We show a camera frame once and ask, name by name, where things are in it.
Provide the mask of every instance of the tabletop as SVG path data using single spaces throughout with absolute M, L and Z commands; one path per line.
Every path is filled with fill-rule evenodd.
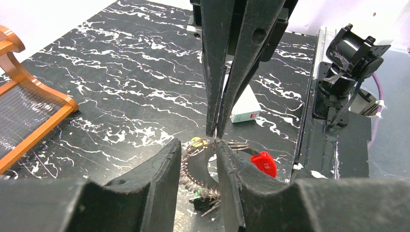
M 24 61 L 44 84 L 75 99 L 80 110 L 9 173 L 105 184 L 172 138 L 186 145 L 204 136 L 202 45 L 185 31 L 189 16 L 175 7 L 119 0 Z M 277 179 L 285 183 L 297 152 L 315 44 L 316 37 L 284 34 L 271 61 L 260 64 L 250 83 L 260 116 L 228 122 L 224 136 L 268 151 L 277 162 Z M 188 203 L 192 195 L 180 186 L 175 231 L 223 230 L 220 211 L 200 217 Z

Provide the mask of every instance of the white cardboard box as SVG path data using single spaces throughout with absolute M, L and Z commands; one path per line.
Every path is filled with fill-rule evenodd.
M 241 97 L 231 112 L 232 123 L 255 120 L 261 112 L 261 106 L 250 86 L 246 86 Z

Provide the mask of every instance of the red object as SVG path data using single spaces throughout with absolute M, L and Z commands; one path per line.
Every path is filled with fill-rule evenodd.
M 252 156 L 250 161 L 252 161 L 252 163 L 254 163 L 262 172 L 273 178 L 276 177 L 277 169 L 275 160 L 266 151 L 262 151 L 257 156 Z

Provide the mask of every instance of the black plastic piece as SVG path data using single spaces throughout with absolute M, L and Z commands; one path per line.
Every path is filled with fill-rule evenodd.
M 203 152 L 198 155 L 192 156 L 188 160 L 188 171 L 190 175 L 196 179 L 199 183 L 206 186 L 209 189 L 218 189 L 218 182 L 211 177 L 208 171 L 208 161 L 214 155 L 212 147 L 208 146 Z
M 383 232 L 410 230 L 410 183 L 296 180 L 288 186 L 217 148 L 221 208 L 229 232 Z
M 193 207 L 197 211 L 207 211 L 215 205 L 215 199 L 207 198 L 199 198 L 193 201 Z
M 105 187 L 86 179 L 0 181 L 2 231 L 173 231 L 181 143 Z
M 340 29 L 326 50 L 326 56 L 349 78 L 359 80 L 364 75 L 364 69 L 374 60 L 379 59 L 390 45 L 374 46 L 375 38 L 368 36 L 362 39 L 351 32 L 352 28 L 353 25 L 349 24 Z M 365 74 L 365 78 L 377 68 L 372 68 Z
M 200 27 L 202 26 L 201 1 L 190 0 L 190 2 L 192 4 L 193 25 Z

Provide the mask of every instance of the yellow object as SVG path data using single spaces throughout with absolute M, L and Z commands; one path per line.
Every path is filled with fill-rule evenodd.
M 192 146 L 193 147 L 200 147 L 200 146 L 202 146 L 202 145 L 205 145 L 205 144 L 208 144 L 206 141 L 203 141 L 202 143 L 195 143 L 195 141 L 197 141 L 197 140 L 199 140 L 199 139 L 201 139 L 200 137 L 193 137 L 192 139 L 191 139 L 191 142 L 192 143 L 194 143 Z

